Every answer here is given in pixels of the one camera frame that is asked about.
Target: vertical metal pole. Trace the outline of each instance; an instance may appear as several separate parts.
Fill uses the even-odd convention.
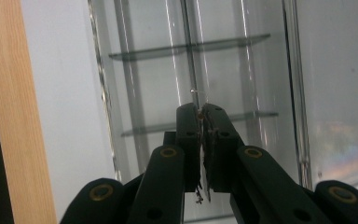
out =
[[[310,170],[310,144],[308,138],[307,113],[301,64],[301,50],[298,33],[298,18],[296,0],[282,0],[283,15],[286,19],[286,41],[288,46],[293,111],[296,132],[296,152],[300,184],[304,188],[312,189]]]
[[[115,0],[117,13],[117,28],[122,52],[133,50],[133,40],[131,33],[131,23],[129,22],[129,3],[128,0]],[[149,149],[147,137],[143,133],[145,128],[144,109],[142,107],[142,95],[138,78],[138,68],[136,62],[123,61],[124,74],[129,97],[131,121],[133,127],[133,138],[135,142],[136,157],[139,165],[139,172],[143,173],[149,161]]]
[[[247,1],[240,0],[235,1],[234,15],[236,26],[239,27],[237,35],[250,37],[250,24],[248,20]],[[240,77],[241,77],[241,95],[243,110],[253,112],[254,117],[245,121],[247,130],[247,144],[252,146],[262,147],[262,125],[261,118],[258,117],[259,105],[257,100],[256,89],[256,75],[255,75],[255,63],[252,44],[247,45],[244,49],[239,49],[238,55],[240,65]]]
[[[191,47],[191,43],[192,43],[191,36],[194,34],[191,33],[190,18],[188,17],[187,1],[181,0],[180,3],[182,6],[183,25],[184,25],[185,39],[187,45],[186,51],[187,51],[188,69],[190,72],[190,82],[192,87],[197,90],[198,86],[197,86],[197,79],[196,79],[196,65],[194,60],[194,52]],[[200,108],[199,94],[197,92],[193,93],[193,102],[197,106],[197,108]]]

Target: wooden door frame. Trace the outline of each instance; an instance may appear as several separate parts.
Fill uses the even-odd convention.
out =
[[[0,140],[16,223],[57,223],[21,0],[0,0]]]

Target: glass display cabinet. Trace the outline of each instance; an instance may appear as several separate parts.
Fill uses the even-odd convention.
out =
[[[294,64],[296,12],[286,2],[89,1],[118,180],[126,183],[145,170],[164,132],[175,130],[176,108],[191,102],[223,107],[245,144],[267,150],[297,183],[311,189],[312,177],[314,183],[324,179],[321,171],[310,172],[321,160],[310,160],[304,90]],[[346,140],[330,145],[324,154],[330,161],[322,163],[338,168],[345,158],[358,161],[358,132],[341,123],[327,129],[318,132],[325,139],[320,144]],[[186,194],[185,222],[235,223],[227,195],[196,200]]]

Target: glass panel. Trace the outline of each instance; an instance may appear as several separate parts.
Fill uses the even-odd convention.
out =
[[[145,170],[189,102],[225,108],[245,144],[298,180],[281,1],[104,0],[93,9],[122,182]],[[196,200],[186,194],[185,221],[235,223],[228,194]]]
[[[358,1],[298,1],[312,179],[358,183]]]

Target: glass shelf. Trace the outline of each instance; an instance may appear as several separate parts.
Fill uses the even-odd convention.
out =
[[[277,112],[266,112],[266,111],[253,111],[248,112],[245,114],[236,114],[236,115],[229,115],[229,119],[231,122],[240,121],[240,120],[247,120],[247,119],[258,119],[258,118],[273,118],[278,117],[279,114]],[[133,136],[136,134],[142,134],[142,133],[159,133],[159,132],[165,132],[170,130],[176,129],[176,123],[167,123],[167,124],[159,124],[159,125],[151,125],[147,127],[141,127],[138,129],[132,129],[129,131],[126,131],[121,134],[121,137],[127,137],[127,136]]]
[[[267,38],[270,34],[252,35],[249,37],[232,38],[224,40],[208,41],[204,43],[195,43],[190,45],[176,45],[171,47],[157,48],[157,49],[143,49],[127,53],[109,54],[113,60],[119,61],[137,61],[144,59],[153,59],[171,55],[177,55],[186,52],[187,50],[195,51],[210,51],[219,49],[241,48],[251,44],[259,43]]]

